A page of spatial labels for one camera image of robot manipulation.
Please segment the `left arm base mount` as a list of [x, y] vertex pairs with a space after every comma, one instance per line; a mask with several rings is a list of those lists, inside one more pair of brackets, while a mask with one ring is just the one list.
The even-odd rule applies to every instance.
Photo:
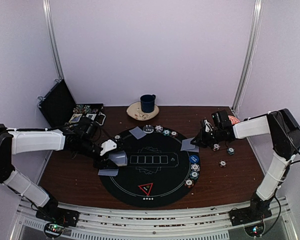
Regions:
[[43, 227], [43, 233], [51, 239], [60, 237], [68, 227], [76, 227], [79, 216], [78, 211], [64, 208], [59, 208], [57, 217], [48, 216], [47, 213], [42, 213], [39, 210], [35, 214], [36, 218], [48, 221]]

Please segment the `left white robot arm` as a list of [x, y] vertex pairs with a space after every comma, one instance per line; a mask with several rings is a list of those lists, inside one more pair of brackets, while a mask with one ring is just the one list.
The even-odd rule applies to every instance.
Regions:
[[18, 167], [31, 173], [27, 164], [44, 165], [44, 154], [49, 151], [70, 150], [92, 158], [98, 168], [106, 166], [106, 155], [121, 148], [114, 137], [95, 144], [92, 137], [99, 124], [89, 118], [52, 128], [8, 128], [0, 123], [0, 184], [3, 184], [42, 209], [51, 222], [62, 218], [58, 201]]

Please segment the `round black poker mat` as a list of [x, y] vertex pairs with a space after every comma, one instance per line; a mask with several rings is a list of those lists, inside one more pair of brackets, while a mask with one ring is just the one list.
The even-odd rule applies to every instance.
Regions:
[[163, 128], [137, 139], [128, 129], [117, 134], [125, 145], [127, 165], [116, 176], [100, 176], [105, 189], [119, 201], [140, 208], [170, 205], [186, 196], [200, 177], [197, 152], [182, 150], [187, 138]]

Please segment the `red triangle all-in marker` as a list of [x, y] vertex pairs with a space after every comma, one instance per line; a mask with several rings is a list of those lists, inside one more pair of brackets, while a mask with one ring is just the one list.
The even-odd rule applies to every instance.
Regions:
[[153, 183], [146, 183], [146, 184], [141, 184], [138, 185], [138, 188], [146, 195], [149, 196], [151, 194], [152, 188], [153, 188]]

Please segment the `blue small blind button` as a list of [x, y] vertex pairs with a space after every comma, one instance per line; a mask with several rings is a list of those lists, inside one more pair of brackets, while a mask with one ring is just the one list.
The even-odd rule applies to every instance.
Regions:
[[197, 155], [190, 155], [188, 159], [192, 164], [197, 164], [200, 161]]

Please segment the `blue ten poker chip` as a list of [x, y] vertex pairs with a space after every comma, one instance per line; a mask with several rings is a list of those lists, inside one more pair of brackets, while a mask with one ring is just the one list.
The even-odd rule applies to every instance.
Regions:
[[200, 171], [200, 166], [197, 163], [191, 164], [191, 170], [199, 172]]

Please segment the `red patterned small bowl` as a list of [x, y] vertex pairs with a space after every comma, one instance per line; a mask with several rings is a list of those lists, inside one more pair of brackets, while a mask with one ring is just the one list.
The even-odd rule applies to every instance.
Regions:
[[233, 115], [228, 115], [228, 118], [232, 125], [238, 124], [240, 122], [240, 120]]

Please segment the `green chips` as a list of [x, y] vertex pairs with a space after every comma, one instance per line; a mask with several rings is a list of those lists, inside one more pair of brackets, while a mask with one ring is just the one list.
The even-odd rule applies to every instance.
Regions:
[[171, 131], [168, 129], [164, 129], [162, 133], [164, 136], [169, 136], [171, 134]]

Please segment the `green blue chip stack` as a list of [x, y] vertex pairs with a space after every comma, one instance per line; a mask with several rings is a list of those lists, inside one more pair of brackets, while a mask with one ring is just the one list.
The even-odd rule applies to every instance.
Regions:
[[234, 148], [232, 148], [232, 147], [229, 147], [228, 149], [227, 149], [227, 153], [229, 154], [229, 155], [234, 155], [235, 154], [235, 149]]

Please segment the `white boxed card deck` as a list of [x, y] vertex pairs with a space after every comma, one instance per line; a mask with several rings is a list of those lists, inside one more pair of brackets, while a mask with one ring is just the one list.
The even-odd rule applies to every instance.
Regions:
[[87, 118], [91, 119], [92, 121], [94, 121], [95, 118], [96, 118], [96, 116], [97, 116], [97, 114], [96, 113], [87, 113], [85, 116]]

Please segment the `dark blue mug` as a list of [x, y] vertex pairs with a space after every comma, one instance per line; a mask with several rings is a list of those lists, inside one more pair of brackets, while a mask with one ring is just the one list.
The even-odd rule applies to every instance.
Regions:
[[152, 113], [155, 109], [156, 95], [145, 94], [140, 97], [141, 110], [144, 113]]

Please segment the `blue playing card deck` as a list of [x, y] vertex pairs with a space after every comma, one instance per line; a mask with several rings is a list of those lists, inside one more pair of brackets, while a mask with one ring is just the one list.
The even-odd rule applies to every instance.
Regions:
[[110, 153], [108, 158], [118, 167], [124, 167], [128, 165], [128, 157], [125, 151]]

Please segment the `black poker set case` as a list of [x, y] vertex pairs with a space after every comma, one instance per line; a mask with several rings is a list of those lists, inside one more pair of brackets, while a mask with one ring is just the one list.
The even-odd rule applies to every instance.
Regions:
[[96, 121], [103, 125], [106, 120], [102, 103], [76, 103], [65, 80], [56, 79], [55, 85], [45, 96], [40, 96], [37, 107], [51, 127], [69, 122], [73, 114], [96, 114]]

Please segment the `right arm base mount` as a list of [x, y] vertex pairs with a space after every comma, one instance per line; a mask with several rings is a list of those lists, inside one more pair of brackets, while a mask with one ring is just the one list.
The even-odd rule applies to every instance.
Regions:
[[244, 231], [249, 237], [261, 237], [266, 231], [264, 220], [272, 216], [270, 210], [266, 210], [260, 216], [248, 216], [248, 208], [233, 208], [228, 212], [233, 227], [244, 226]]

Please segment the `green fifty poker chip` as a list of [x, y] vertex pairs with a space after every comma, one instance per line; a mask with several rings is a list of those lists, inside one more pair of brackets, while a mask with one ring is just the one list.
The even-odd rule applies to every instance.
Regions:
[[191, 171], [189, 177], [192, 179], [192, 180], [197, 180], [199, 178], [199, 173], [195, 170]]

